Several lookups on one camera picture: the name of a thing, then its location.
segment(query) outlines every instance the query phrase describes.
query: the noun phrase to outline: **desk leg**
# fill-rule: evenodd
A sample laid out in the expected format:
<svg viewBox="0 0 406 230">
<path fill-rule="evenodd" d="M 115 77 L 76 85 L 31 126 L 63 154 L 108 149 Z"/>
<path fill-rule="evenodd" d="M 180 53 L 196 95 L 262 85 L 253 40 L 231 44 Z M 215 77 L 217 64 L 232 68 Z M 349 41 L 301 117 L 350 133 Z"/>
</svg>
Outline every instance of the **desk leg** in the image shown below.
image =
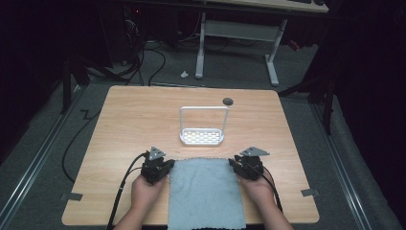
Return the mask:
<svg viewBox="0 0 406 230">
<path fill-rule="evenodd" d="M 271 84 L 273 86 L 278 86 L 279 81 L 278 81 L 278 76 L 275 71 L 275 66 L 274 66 L 274 58 L 275 54 L 278 51 L 278 47 L 281 43 L 281 39 L 283 36 L 284 28 L 286 27 L 287 19 L 284 19 L 277 31 L 276 37 L 275 37 L 275 42 L 274 42 L 274 47 L 272 48 L 272 52 L 270 55 L 265 55 L 265 61 L 266 61 L 266 66 L 268 67 L 268 74 L 269 78 L 271 79 Z"/>
<path fill-rule="evenodd" d="M 202 12 L 202 22 L 200 28 L 200 46 L 199 53 L 197 54 L 197 63 L 196 63 L 196 74 L 197 79 L 203 78 L 203 66 L 204 66 L 204 36 L 206 32 L 206 13 Z"/>
</svg>

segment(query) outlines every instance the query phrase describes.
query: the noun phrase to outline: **wooden table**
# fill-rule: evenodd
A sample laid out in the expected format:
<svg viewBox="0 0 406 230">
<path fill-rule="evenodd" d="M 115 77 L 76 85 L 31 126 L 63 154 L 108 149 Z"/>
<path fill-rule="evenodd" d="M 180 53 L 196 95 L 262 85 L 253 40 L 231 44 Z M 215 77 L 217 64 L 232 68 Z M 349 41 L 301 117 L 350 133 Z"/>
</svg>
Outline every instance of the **wooden table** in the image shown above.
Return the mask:
<svg viewBox="0 0 406 230">
<path fill-rule="evenodd" d="M 179 133 L 179 108 L 186 105 L 224 105 L 231 98 L 225 138 L 218 147 L 186 147 Z M 209 89 L 113 86 L 84 156 L 73 193 L 81 201 L 69 200 L 62 222 L 66 225 L 105 225 L 108 222 L 121 180 L 132 160 L 156 147 L 165 159 L 193 157 L 231 158 L 249 147 L 271 153 L 261 158 L 273 174 L 284 214 L 290 222 L 311 223 L 319 219 L 305 172 L 278 94 L 271 90 Z M 140 167 L 144 158 L 136 163 Z M 124 187 L 115 218 L 117 223 L 130 205 L 131 181 Z M 260 223 L 259 213 L 241 188 L 247 224 Z M 145 224 L 168 224 L 169 180 Z"/>
</svg>

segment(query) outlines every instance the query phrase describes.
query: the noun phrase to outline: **folded cloth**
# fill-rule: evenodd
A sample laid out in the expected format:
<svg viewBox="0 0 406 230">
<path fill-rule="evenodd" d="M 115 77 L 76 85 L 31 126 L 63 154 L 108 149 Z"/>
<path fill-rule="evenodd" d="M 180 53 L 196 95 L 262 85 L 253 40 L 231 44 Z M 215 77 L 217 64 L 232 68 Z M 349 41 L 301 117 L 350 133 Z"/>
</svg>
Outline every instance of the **folded cloth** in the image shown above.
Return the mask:
<svg viewBox="0 0 406 230">
<path fill-rule="evenodd" d="M 170 171 L 169 230 L 245 227 L 237 178 L 227 159 L 175 163 Z"/>
</svg>

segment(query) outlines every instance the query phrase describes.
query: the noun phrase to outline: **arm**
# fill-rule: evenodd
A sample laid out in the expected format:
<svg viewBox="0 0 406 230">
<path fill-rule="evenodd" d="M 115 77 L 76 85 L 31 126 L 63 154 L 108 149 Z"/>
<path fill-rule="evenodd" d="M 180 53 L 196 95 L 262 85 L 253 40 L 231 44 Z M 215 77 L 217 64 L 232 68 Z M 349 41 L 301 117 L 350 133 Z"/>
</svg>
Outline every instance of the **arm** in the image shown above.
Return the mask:
<svg viewBox="0 0 406 230">
<path fill-rule="evenodd" d="M 150 185 L 146 179 L 139 175 L 131 188 L 131 207 L 114 228 L 115 230 L 138 230 L 143 226 L 150 208 L 155 203 L 164 187 L 166 177 Z"/>
<path fill-rule="evenodd" d="M 269 172 L 265 172 L 264 175 L 269 181 L 273 181 Z M 265 179 L 260 177 L 258 180 L 254 181 L 242 178 L 240 176 L 238 179 L 248 192 L 248 196 L 259 208 L 263 225 L 266 230 L 293 229 L 292 225 L 290 225 L 289 221 L 287 221 L 281 210 L 279 210 L 275 202 L 274 192 Z"/>
</svg>

